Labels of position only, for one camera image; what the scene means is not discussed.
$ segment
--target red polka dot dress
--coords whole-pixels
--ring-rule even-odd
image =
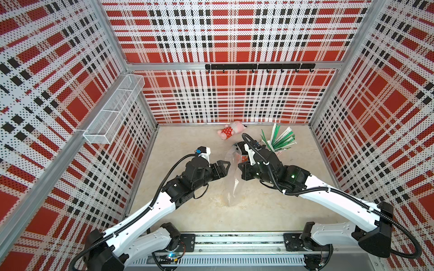
[[[222,133],[226,134],[226,138],[230,138],[232,136],[233,129],[231,127],[226,127],[223,130],[221,130]]]

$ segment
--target red plaid wall panel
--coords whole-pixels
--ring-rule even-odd
[[[1,225],[120,71],[88,2],[0,8]]]
[[[308,123],[334,70],[138,71],[158,123]]]
[[[418,260],[387,259],[394,270],[434,268],[433,41],[433,3],[388,1],[314,127],[342,189],[394,205],[421,243]]]
[[[67,270],[92,230],[122,220],[151,134],[149,120],[135,102],[111,145],[85,143],[0,271]]]
[[[102,0],[131,63],[342,60],[370,3]]]

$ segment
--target perforated wall panel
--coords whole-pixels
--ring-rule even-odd
[[[121,221],[151,135],[134,102],[111,145],[84,144],[0,270],[66,270],[92,230]]]
[[[102,0],[132,63],[341,60],[371,1]]]
[[[393,270],[434,268],[434,4],[388,1],[314,131],[342,189],[395,208],[417,237],[418,260],[392,255]],[[413,245],[400,231],[392,248]]]
[[[138,71],[158,123],[308,123],[334,70]]]
[[[85,1],[0,4],[0,225],[119,75]]]

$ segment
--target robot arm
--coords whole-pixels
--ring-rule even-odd
[[[382,258],[389,257],[390,253],[406,258],[420,257],[421,248],[417,240],[393,220],[392,205],[386,202],[375,204],[353,197],[321,181],[307,170],[284,166],[274,152],[260,146],[248,134],[243,134],[243,139],[250,161],[238,164],[242,179],[259,179],[268,188],[279,190],[284,195],[312,200],[350,220],[331,225],[308,222],[301,238],[306,247],[313,249],[318,245],[358,244],[368,253]],[[415,253],[404,254],[391,250],[392,225],[409,237],[416,248]]]
[[[92,231],[82,252],[88,269],[122,271],[125,266],[143,255],[161,249],[176,249],[180,243],[180,233],[171,223],[163,224],[155,232],[141,235],[165,215],[193,198],[197,189],[227,175],[230,163],[220,160],[210,164],[209,154],[209,148],[199,147],[194,155],[188,155],[195,157],[187,162],[185,171],[180,176],[176,176],[164,186],[164,183],[161,184],[156,199],[103,233],[97,229]],[[74,264],[75,261],[71,261],[70,271],[76,270]]]

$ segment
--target bundle of straws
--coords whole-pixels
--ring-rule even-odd
[[[277,126],[275,123],[273,126],[273,131],[271,132],[270,140],[265,139],[264,131],[262,130],[262,141],[267,145],[268,149],[271,151],[281,151],[289,149],[291,145],[297,144],[296,136],[288,127],[279,137],[277,134],[279,133],[280,125]]]

